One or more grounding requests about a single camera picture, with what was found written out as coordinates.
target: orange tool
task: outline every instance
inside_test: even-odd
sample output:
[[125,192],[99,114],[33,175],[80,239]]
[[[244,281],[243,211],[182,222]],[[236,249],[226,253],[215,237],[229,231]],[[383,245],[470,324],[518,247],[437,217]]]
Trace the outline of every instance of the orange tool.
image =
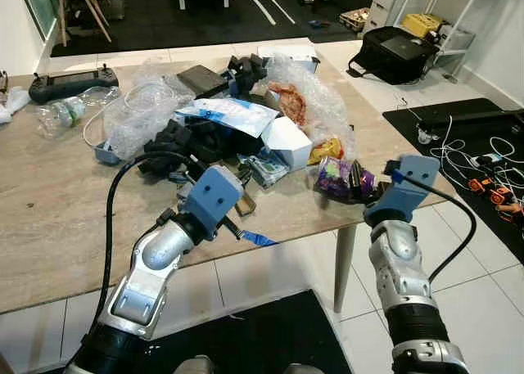
[[495,189],[495,182],[493,182],[493,180],[490,178],[485,178],[482,180],[471,179],[468,182],[468,186],[472,189],[472,192],[478,195],[483,195]]
[[524,210],[518,204],[498,205],[495,208],[499,211],[500,218],[508,223],[524,222]]
[[495,205],[504,205],[513,198],[513,193],[506,187],[500,187],[496,190],[491,190],[490,201]]

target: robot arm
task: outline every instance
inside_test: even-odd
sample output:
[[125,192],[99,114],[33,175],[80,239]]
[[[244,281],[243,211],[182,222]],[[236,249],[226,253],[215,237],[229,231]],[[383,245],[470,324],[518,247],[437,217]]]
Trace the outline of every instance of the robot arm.
[[469,373],[458,346],[449,342],[427,275],[412,212],[427,192],[402,180],[410,176],[431,185],[439,169],[436,159],[404,156],[389,162],[394,182],[364,212],[373,230],[369,258],[377,274],[377,291],[393,341],[393,372]]
[[65,374],[135,372],[164,308],[167,283],[183,255],[202,240],[216,237],[217,226],[242,194],[240,181],[226,168],[213,166],[204,172],[183,211],[165,212],[159,218],[162,227],[137,242],[131,269],[107,300]]
[[[459,347],[447,330],[422,270],[412,212],[427,192],[403,180],[431,185],[438,161],[405,156],[388,163],[394,182],[364,213],[373,228],[370,259],[393,340],[393,371],[468,374]],[[131,269],[116,287],[65,374],[131,373],[144,355],[165,304],[166,285],[180,259],[203,239],[212,240],[226,213],[242,197],[242,185],[222,167],[211,167],[196,182],[183,212],[161,217],[162,228],[143,236]]]

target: black cable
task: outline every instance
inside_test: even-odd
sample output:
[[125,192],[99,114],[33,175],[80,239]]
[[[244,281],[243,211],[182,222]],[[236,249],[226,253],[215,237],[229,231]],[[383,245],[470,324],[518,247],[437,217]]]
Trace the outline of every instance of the black cable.
[[[137,239],[137,241],[134,242],[134,245],[133,245],[133,252],[135,251],[135,249],[137,248],[137,244],[148,234],[148,233],[151,233],[153,231],[155,231],[157,228],[159,227],[158,224],[155,224],[153,225],[152,227],[150,227],[149,229],[147,229],[147,231],[145,231],[142,235],[140,235],[140,237]],[[133,266],[133,255],[131,255],[131,258],[129,259],[129,268],[131,268]]]
[[107,203],[106,203],[106,259],[104,262],[104,276],[102,278],[102,288],[100,290],[100,298],[98,299],[97,311],[93,318],[93,322],[90,327],[90,331],[97,324],[98,317],[104,309],[107,298],[107,290],[109,289],[109,281],[111,277],[111,256],[113,251],[113,200],[115,199],[116,188],[122,177],[136,164],[149,159],[157,159],[160,157],[174,157],[178,159],[180,163],[184,163],[186,166],[190,164],[195,164],[195,161],[187,158],[184,155],[179,153],[174,153],[172,151],[150,151],[144,155],[139,155],[134,160],[131,160],[126,165],[124,165],[120,171],[116,174],[109,192],[107,193]]
[[436,267],[436,269],[433,271],[431,276],[429,277],[429,282],[433,282],[435,277],[444,269],[457,255],[460,254],[462,250],[464,250],[464,247],[466,247],[469,243],[469,241],[473,238],[473,235],[475,235],[475,231],[477,230],[477,220],[475,219],[475,214],[467,208],[466,205],[462,204],[461,202],[455,200],[452,196],[448,196],[444,192],[441,192],[440,190],[436,190],[435,188],[428,186],[422,182],[419,182],[418,180],[415,180],[413,178],[410,178],[409,176],[403,175],[404,179],[410,182],[411,184],[423,188],[424,190],[428,192],[432,192],[433,194],[437,194],[438,196],[441,196],[445,200],[448,200],[452,204],[458,206],[461,210],[464,211],[469,217],[469,220],[471,221],[471,228],[469,229],[468,234],[466,235],[466,238],[463,240],[463,242],[455,249],[453,253],[451,253],[448,258],[446,258],[442,263]]

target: wall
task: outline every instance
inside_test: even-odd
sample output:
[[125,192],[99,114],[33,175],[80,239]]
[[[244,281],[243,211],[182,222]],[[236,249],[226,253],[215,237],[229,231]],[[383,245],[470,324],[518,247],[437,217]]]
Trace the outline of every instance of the wall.
[[524,0],[498,0],[464,69],[524,106]]
[[0,18],[0,70],[10,75],[33,73],[44,42],[24,0],[0,0]]

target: black floor mat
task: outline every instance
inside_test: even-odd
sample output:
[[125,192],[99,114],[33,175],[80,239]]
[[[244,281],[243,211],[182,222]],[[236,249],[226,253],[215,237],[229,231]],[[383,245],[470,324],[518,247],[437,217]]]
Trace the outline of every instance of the black floor mat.
[[[216,374],[282,374],[289,363],[350,374],[331,325],[313,291],[203,323],[151,343],[160,348],[139,370],[172,374],[185,359],[205,354]],[[60,371],[48,372],[58,374]]]
[[[422,145],[418,142],[418,132],[415,124],[418,119],[414,114],[420,118],[430,116],[437,113],[438,115],[449,116],[458,113],[468,112],[490,112],[493,110],[500,110],[493,102],[485,98],[476,98],[473,100],[448,102],[444,104],[437,104],[434,106],[421,106],[409,110],[391,110],[384,112],[383,115],[390,122],[393,127],[397,129],[420,153],[423,155],[430,155],[432,147],[439,147],[440,142],[432,142],[430,145]],[[502,137],[510,141],[515,146],[515,154],[512,155],[514,160],[524,160],[524,141],[522,135],[514,135],[511,132],[511,127],[516,123],[515,119],[508,117],[501,119],[496,123],[484,124],[469,124],[468,126],[453,126],[449,133],[449,141],[460,138],[466,142],[463,151],[469,155],[483,155],[492,153],[489,138],[496,136]],[[465,160],[459,157],[457,163],[464,164]],[[454,171],[448,164],[445,163],[445,171],[452,178],[466,182],[460,175]],[[524,264],[524,240],[522,239],[521,231],[510,223],[504,222],[498,216],[493,204],[486,198],[477,196],[468,190],[464,190],[459,185],[451,182],[457,193],[475,210],[475,213],[487,224],[493,233],[515,254],[515,256]]]
[[[111,22],[112,43],[102,33],[74,36],[67,47],[57,44],[51,56],[132,51],[168,47],[193,47],[242,43],[277,38],[310,37],[313,42],[355,39],[355,33],[337,21],[341,9],[333,2],[321,2],[318,12],[300,6],[296,0],[276,0],[293,18],[292,24],[270,0],[259,0],[277,22],[271,25],[252,0],[124,0],[125,18]],[[309,20],[326,20],[327,28],[313,29]]]

